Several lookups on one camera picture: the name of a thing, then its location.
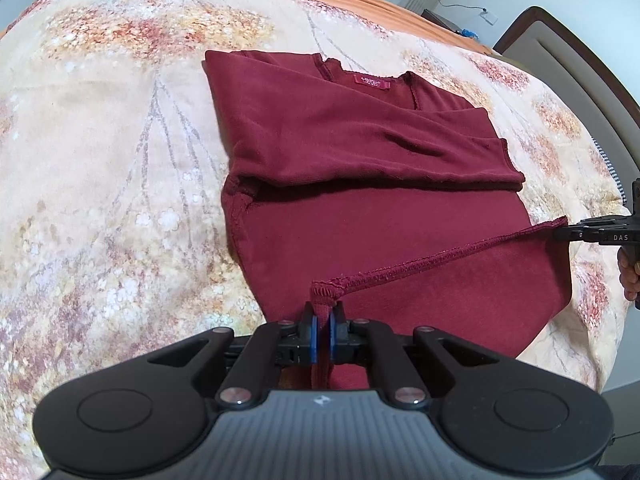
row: wall socket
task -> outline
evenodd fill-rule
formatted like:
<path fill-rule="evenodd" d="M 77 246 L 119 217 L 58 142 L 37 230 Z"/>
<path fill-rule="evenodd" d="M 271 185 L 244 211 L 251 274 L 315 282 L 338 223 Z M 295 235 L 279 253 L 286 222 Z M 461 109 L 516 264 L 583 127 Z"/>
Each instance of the wall socket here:
<path fill-rule="evenodd" d="M 490 13 L 489 11 L 485 12 L 484 10 L 480 13 L 480 16 L 483 20 L 485 20 L 489 25 L 495 25 L 495 22 L 498 21 L 498 16 Z"/>

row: bedspread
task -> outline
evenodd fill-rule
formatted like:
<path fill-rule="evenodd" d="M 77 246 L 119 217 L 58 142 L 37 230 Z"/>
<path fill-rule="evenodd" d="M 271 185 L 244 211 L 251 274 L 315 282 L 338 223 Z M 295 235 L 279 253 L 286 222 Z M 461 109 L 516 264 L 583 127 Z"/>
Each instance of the bedspread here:
<path fill-rule="evenodd" d="M 0 479 L 46 471 L 31 414 L 60 383 L 264 321 L 226 248 L 208 48 L 412 70 L 487 109 L 527 178 L 533 223 L 625 211 L 571 111 L 478 52 L 317 0 L 38 0 L 0 41 Z M 604 385 L 628 307 L 615 252 L 572 244 L 572 302 L 522 360 Z"/>

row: power cord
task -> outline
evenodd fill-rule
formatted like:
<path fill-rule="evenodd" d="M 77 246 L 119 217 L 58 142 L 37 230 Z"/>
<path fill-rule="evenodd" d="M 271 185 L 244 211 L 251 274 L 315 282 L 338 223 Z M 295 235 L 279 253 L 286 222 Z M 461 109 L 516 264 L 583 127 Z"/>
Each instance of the power cord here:
<path fill-rule="evenodd" d="M 486 9 L 484 7 L 474 7 L 474 6 L 460 5 L 460 4 L 445 5 L 440 0 L 437 0 L 437 1 L 443 7 L 465 7 L 465 9 L 480 9 L 482 10 L 482 12 L 486 12 Z"/>

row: bed headboard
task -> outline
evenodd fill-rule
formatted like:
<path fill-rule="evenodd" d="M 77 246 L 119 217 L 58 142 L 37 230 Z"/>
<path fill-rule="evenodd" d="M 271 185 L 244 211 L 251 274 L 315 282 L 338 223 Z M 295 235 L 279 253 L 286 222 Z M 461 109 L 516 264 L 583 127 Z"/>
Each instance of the bed headboard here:
<path fill-rule="evenodd" d="M 541 7 L 517 17 L 494 49 L 526 66 L 571 108 L 630 198 L 631 183 L 640 177 L 640 107 L 611 70 Z"/>

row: maroon fabric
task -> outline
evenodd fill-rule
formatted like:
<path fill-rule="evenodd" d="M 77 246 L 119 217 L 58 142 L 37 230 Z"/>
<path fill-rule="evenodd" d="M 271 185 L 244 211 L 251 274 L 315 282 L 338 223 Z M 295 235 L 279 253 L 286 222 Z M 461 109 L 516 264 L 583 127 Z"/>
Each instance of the maroon fabric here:
<path fill-rule="evenodd" d="M 407 72 L 316 54 L 206 53 L 230 153 L 232 250 L 267 320 L 429 324 L 515 356 L 570 300 L 556 222 L 531 227 L 524 176 L 483 108 Z M 327 386 L 323 362 L 314 385 Z M 362 387 L 349 367 L 333 387 Z"/>

